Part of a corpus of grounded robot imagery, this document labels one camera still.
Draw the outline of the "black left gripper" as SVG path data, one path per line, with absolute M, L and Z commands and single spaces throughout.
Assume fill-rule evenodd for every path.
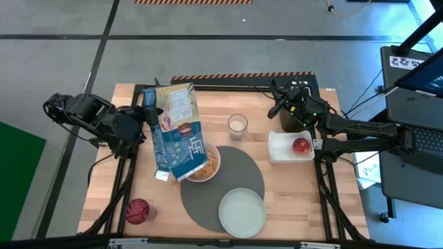
M 143 123 L 146 122 L 149 126 L 158 125 L 163 110 L 157 107 L 121 106 L 117 108 L 117 112 L 120 115 L 117 124 L 118 146 L 130 147 L 145 142 Z

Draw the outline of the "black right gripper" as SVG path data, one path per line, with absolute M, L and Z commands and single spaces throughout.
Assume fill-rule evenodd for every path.
M 273 119 L 282 112 L 294 120 L 302 128 L 313 128 L 327 117 L 326 101 L 314 98 L 307 87 L 294 87 L 288 90 L 287 84 L 279 84 L 276 79 L 271 81 L 271 94 L 275 101 L 283 100 L 283 104 L 275 104 L 267 113 L 268 119 Z

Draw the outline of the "blue frosted flakes cereal box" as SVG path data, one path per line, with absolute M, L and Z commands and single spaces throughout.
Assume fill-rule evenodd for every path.
M 144 89 L 143 107 L 163 110 L 159 124 L 149 126 L 156 161 L 155 178 L 177 181 L 189 177 L 208 161 L 194 84 Z

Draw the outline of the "red yellow apple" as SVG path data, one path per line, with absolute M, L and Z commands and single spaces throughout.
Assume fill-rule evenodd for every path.
M 293 152 L 297 155 L 305 155 L 311 152 L 311 145 L 306 138 L 297 138 L 292 144 Z

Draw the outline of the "black toaster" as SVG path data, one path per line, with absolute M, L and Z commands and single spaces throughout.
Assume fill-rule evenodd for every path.
M 286 75 L 282 79 L 278 79 L 277 85 L 282 90 L 292 89 L 297 83 L 302 82 L 306 85 L 310 96 L 319 97 L 319 87 L 316 76 L 314 74 L 305 75 Z M 287 133 L 296 133 L 302 131 L 302 125 L 293 119 L 290 113 L 282 109 L 279 111 L 280 124 L 283 131 Z

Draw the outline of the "orange black hazard strip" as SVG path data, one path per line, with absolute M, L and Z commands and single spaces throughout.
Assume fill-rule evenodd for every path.
M 227 73 L 210 75 L 180 75 L 174 76 L 171 84 L 192 82 L 198 85 L 258 85 L 268 86 L 271 80 L 286 82 L 293 78 L 310 79 L 315 76 L 313 71 L 292 71 L 277 73 Z

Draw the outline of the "clear glass of milk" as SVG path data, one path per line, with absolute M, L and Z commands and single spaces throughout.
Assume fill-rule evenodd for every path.
M 241 140 L 246 133 L 248 127 L 248 120 L 246 116 L 235 113 L 228 119 L 228 130 L 230 138 L 233 140 Z

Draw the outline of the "pink ceramic bowl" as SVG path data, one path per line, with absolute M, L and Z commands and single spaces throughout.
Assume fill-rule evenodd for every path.
M 221 165 L 221 158 L 218 148 L 216 148 L 216 146 L 214 146 L 212 143 L 206 141 L 205 150 L 208 161 L 201 169 L 189 175 L 189 177 L 187 177 L 187 180 L 196 183 L 202 183 L 210 180 L 218 172 Z

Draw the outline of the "grey round woven placemat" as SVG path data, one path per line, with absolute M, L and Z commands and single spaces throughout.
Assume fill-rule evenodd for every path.
M 264 179 L 255 161 L 241 149 L 219 146 L 221 164 L 218 172 L 208 181 L 181 182 L 181 200 L 191 219 L 199 226 L 224 232 L 218 215 L 222 198 L 231 190 L 246 188 L 264 198 Z

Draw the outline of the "red ribbed cup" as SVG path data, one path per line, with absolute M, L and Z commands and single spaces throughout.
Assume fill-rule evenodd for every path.
M 133 199 L 126 207 L 125 220 L 132 225 L 143 223 L 150 213 L 150 206 L 144 199 Z

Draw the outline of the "white paper bag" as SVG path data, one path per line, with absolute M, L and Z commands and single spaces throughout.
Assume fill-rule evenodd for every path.
M 379 152 L 367 151 L 352 154 L 356 181 L 360 190 L 381 183 Z

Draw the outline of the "white printed label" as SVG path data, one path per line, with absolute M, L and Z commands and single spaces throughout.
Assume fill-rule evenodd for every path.
M 420 59 L 411 59 L 407 57 L 397 57 L 397 56 L 389 56 L 390 66 L 393 68 L 401 68 L 406 70 L 413 70 L 418 67 L 424 60 Z

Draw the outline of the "black laptop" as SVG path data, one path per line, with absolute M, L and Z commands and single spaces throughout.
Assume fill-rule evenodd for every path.
M 443 175 L 443 99 L 395 86 L 399 78 L 412 70 L 391 67 L 390 55 L 396 56 L 391 47 L 381 48 L 383 83 L 388 90 L 387 119 L 411 129 L 416 148 L 414 154 L 400 158 L 410 165 Z M 404 57 L 425 61 L 431 55 L 411 50 Z

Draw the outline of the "green floor mat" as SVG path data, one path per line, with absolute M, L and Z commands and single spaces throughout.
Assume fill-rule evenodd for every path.
M 0 122 L 0 242 L 12 240 L 45 144 Z

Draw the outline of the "grey equipment cart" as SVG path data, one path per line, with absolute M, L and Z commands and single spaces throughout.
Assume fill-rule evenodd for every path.
M 376 118 L 392 122 L 387 119 L 386 108 Z M 443 175 L 405 163 L 400 156 L 388 152 L 381 154 L 380 161 L 385 196 L 443 209 Z

